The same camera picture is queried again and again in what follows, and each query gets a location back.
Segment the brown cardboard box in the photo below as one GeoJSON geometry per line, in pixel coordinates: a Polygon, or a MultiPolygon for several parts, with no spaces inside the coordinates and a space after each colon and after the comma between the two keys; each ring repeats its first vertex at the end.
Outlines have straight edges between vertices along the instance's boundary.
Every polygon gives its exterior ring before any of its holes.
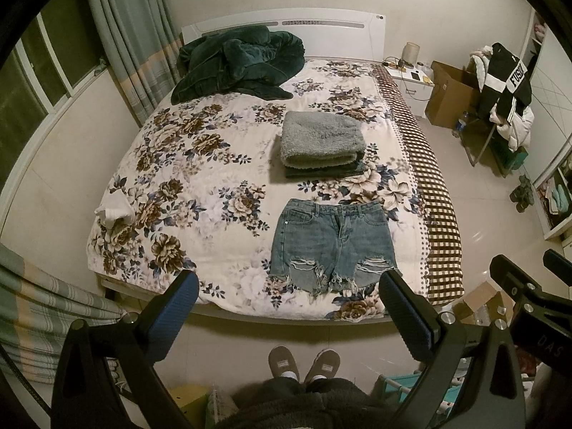
{"type": "Polygon", "coordinates": [[[433,61],[433,93],[425,115],[433,126],[453,129],[463,112],[475,109],[480,96],[475,75],[438,61],[433,61]]]}

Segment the yellow box on floor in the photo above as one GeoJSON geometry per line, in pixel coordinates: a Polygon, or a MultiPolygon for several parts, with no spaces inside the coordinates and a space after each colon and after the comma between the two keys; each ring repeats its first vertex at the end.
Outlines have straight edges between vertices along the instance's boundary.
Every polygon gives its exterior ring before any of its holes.
{"type": "Polygon", "coordinates": [[[204,428],[211,388],[200,384],[184,384],[177,388],[169,388],[168,391],[192,426],[204,428]]]}

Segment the white shelving unit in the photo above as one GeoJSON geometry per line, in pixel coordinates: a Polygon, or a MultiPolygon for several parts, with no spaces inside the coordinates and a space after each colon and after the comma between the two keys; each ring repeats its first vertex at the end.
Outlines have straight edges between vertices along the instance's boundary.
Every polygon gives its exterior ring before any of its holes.
{"type": "Polygon", "coordinates": [[[524,171],[543,235],[551,239],[571,227],[571,59],[540,16],[534,21],[537,56],[527,60],[535,119],[524,171]]]}

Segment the chair with metal legs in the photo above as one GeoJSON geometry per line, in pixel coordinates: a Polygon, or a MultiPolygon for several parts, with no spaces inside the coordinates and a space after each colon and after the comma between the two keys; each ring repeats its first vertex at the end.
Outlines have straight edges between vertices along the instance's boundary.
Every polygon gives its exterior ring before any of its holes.
{"type": "Polygon", "coordinates": [[[528,157],[524,147],[511,151],[507,140],[497,132],[496,125],[474,112],[463,112],[458,126],[460,143],[473,168],[478,164],[493,164],[498,175],[507,177],[518,171],[528,157]]]}

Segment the cream cylindrical lamp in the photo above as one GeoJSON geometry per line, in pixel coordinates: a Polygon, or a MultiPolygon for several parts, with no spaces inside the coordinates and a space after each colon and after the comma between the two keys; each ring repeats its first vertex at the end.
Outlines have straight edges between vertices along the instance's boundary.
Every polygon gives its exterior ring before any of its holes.
{"type": "Polygon", "coordinates": [[[413,42],[407,42],[402,49],[400,61],[404,66],[413,68],[418,60],[420,46],[413,42]]]}

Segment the white crumpled cloth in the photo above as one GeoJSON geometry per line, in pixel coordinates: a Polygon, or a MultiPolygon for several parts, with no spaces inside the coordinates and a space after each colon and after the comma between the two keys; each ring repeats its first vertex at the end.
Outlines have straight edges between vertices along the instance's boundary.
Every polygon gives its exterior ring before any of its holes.
{"type": "Polygon", "coordinates": [[[94,214],[108,230],[117,222],[132,225],[135,220],[135,211],[121,190],[104,195],[94,214]]]}

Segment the dark green velvet blanket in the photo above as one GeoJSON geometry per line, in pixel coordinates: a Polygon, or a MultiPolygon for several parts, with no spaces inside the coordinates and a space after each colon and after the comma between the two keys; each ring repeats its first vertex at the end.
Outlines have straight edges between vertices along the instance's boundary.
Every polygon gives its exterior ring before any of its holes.
{"type": "Polygon", "coordinates": [[[305,46],[287,31],[242,26],[184,45],[178,61],[185,75],[173,89],[174,105],[233,92],[266,101],[289,100],[293,94],[281,85],[304,67],[305,46]]]}

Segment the ripped blue denim shorts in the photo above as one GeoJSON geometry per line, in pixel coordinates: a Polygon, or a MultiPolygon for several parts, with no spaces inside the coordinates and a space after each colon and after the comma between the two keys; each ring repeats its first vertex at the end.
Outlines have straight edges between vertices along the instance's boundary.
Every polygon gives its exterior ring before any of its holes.
{"type": "Polygon", "coordinates": [[[270,275],[310,295],[355,294],[397,267],[378,202],[332,205],[292,198],[278,218],[270,275]]]}

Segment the green slippers on floor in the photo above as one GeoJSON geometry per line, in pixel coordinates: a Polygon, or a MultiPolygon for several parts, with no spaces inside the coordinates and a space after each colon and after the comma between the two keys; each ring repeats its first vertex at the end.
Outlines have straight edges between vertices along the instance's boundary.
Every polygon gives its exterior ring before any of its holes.
{"type": "Polygon", "coordinates": [[[509,195],[510,201],[516,205],[517,212],[523,213],[534,205],[534,193],[530,180],[526,175],[519,176],[519,185],[509,195]]]}

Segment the small cardboard box on floor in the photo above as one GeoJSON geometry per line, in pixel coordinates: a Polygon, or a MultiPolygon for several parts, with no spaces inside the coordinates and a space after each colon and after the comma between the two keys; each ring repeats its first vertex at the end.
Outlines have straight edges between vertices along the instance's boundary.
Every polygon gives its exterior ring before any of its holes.
{"type": "Polygon", "coordinates": [[[451,304],[451,312],[463,324],[489,326],[500,319],[510,324],[515,302],[505,291],[485,281],[451,304]]]}

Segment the white bed headboard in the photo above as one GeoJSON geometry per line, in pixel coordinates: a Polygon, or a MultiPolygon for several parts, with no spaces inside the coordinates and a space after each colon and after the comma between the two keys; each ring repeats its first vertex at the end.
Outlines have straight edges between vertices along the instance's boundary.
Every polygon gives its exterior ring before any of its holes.
{"type": "Polygon", "coordinates": [[[307,57],[381,62],[385,58],[386,18],[376,13],[331,8],[286,8],[240,13],[181,28],[190,43],[202,36],[242,26],[264,25],[300,39],[307,57]]]}

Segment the white puffy coat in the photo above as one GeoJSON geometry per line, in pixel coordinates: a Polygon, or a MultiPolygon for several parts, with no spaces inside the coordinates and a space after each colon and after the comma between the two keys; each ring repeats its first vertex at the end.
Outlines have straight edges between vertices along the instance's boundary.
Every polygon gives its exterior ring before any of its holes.
{"type": "Polygon", "coordinates": [[[512,152],[530,145],[531,128],[534,122],[534,114],[530,107],[525,107],[522,115],[513,112],[511,119],[508,120],[496,113],[494,105],[490,110],[490,122],[493,122],[501,138],[507,141],[508,148],[512,152]]]}

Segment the dark folded garment under fleece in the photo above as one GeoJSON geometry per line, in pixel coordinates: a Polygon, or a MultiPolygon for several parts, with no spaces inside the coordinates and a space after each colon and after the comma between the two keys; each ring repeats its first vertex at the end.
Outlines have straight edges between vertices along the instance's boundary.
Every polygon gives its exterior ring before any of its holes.
{"type": "Polygon", "coordinates": [[[345,178],[362,174],[368,167],[361,160],[328,168],[285,168],[287,178],[345,178]]]}

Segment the black fleece trouser legs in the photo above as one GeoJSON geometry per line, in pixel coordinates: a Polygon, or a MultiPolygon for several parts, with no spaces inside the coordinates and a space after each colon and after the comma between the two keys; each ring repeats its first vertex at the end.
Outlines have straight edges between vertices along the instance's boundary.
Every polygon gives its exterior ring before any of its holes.
{"type": "Polygon", "coordinates": [[[291,378],[266,381],[237,413],[217,428],[384,428],[396,407],[375,399],[351,381],[291,378]]]}

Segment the striped green fabric lower left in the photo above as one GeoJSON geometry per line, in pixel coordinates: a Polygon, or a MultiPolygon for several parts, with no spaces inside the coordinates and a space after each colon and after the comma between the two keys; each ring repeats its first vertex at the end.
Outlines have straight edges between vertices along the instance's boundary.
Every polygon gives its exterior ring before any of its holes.
{"type": "Polygon", "coordinates": [[[125,310],[1,248],[1,345],[29,381],[52,384],[73,321],[113,324],[125,310]]]}

